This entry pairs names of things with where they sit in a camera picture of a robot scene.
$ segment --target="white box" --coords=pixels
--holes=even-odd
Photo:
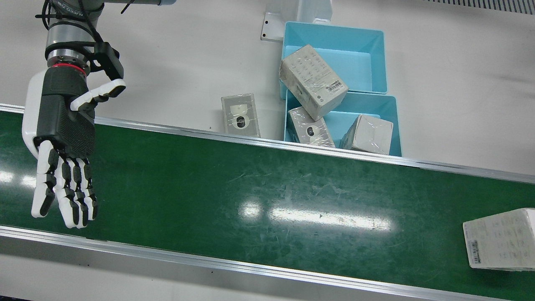
[[[279,77],[315,121],[336,108],[348,91],[311,45],[284,58]]]
[[[221,97],[221,104],[225,133],[260,138],[254,95],[240,94]]]
[[[388,155],[394,124],[368,115],[359,115],[340,142],[340,148]]]
[[[470,267],[535,270],[535,208],[522,208],[464,222]]]
[[[303,107],[288,111],[288,131],[294,141],[312,145],[335,147],[323,118],[314,121]]]

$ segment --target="product box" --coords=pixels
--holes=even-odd
[[[225,133],[260,138],[253,94],[221,97]]]
[[[311,45],[284,58],[279,77],[315,121],[336,108],[348,91]]]
[[[535,270],[535,208],[522,208],[464,222],[470,267]]]
[[[288,123],[295,142],[335,147],[323,118],[314,121],[303,107],[288,111]]]
[[[388,155],[394,124],[369,115],[359,115],[342,137],[340,148]]]

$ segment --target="white fingertip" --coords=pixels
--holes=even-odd
[[[48,158],[50,151],[54,149],[54,146],[49,140],[41,142],[39,145],[39,156],[37,157],[37,174],[44,174],[50,169]]]
[[[71,207],[71,202],[67,197],[67,194],[64,189],[56,191],[56,196],[58,197],[59,211],[62,214],[63,222],[67,228],[76,227],[74,223],[74,215]]]
[[[47,196],[48,186],[45,183],[37,183],[34,190],[34,199],[32,203],[32,216],[33,217],[45,217],[41,214],[41,208],[43,207],[44,200]]]
[[[89,193],[89,191],[87,191],[87,189],[84,189],[83,192],[86,195],[86,197],[83,199],[83,201],[87,205],[88,219],[90,221],[92,221],[92,220],[94,220],[93,219],[93,211],[94,211],[94,209],[93,209],[93,200],[87,195]]]
[[[76,224],[76,228],[81,229],[85,226],[83,225],[83,212],[82,212],[82,206],[80,205],[80,202],[77,200],[73,200],[76,205],[78,205],[78,224]]]

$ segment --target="blue plastic bin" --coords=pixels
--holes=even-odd
[[[286,96],[286,112],[300,106],[301,104],[292,92],[288,91]],[[396,98],[389,95],[348,92],[342,103],[323,117],[336,147],[340,147],[340,140],[343,135],[349,130],[360,114],[371,115],[394,124],[390,155],[401,157],[398,108],[396,106]],[[288,114],[286,114],[285,124],[284,141],[294,142],[288,132]]]
[[[386,94],[385,38],[382,31],[286,22],[282,58],[310,44],[351,92]],[[280,82],[280,97],[286,96]]]

